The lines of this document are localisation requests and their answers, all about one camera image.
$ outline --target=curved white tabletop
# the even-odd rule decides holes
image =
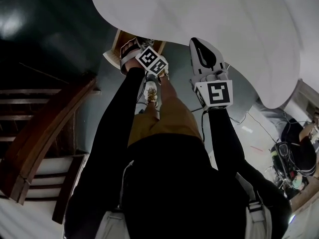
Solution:
[[[264,105],[280,106],[300,70],[297,34],[283,0],[93,0],[113,26],[184,45],[202,38],[221,51],[256,89]]]

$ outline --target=person's arm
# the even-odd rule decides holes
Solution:
[[[66,210],[67,239],[94,238],[105,212],[119,203],[125,153],[144,76],[144,69],[130,69],[101,118],[91,154]]]
[[[299,141],[301,142],[305,137],[308,137],[311,130],[314,128],[314,123],[309,123],[305,128],[299,133]]]

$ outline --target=tan shorts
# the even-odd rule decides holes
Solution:
[[[160,119],[148,114],[134,117],[129,145],[158,133],[179,133],[201,139],[194,115],[178,98],[169,98],[159,110]]]

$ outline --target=person in black shirt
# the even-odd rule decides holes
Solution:
[[[249,197],[236,179],[240,173],[270,211],[272,239],[281,239],[292,213],[289,201],[245,160],[227,110],[208,114],[217,171],[167,72],[159,79],[159,119],[152,83],[146,89],[145,113],[135,115],[145,71],[135,58],[125,66],[126,78],[101,118],[68,203],[65,237],[94,239],[106,228],[106,212],[119,212],[120,206],[131,239],[243,239]]]
[[[255,107],[267,118],[278,132],[281,141],[287,142],[294,157],[296,167],[308,176],[313,176],[317,167],[317,154],[309,139],[315,122],[303,128],[292,116],[281,108],[266,108],[257,100]]]

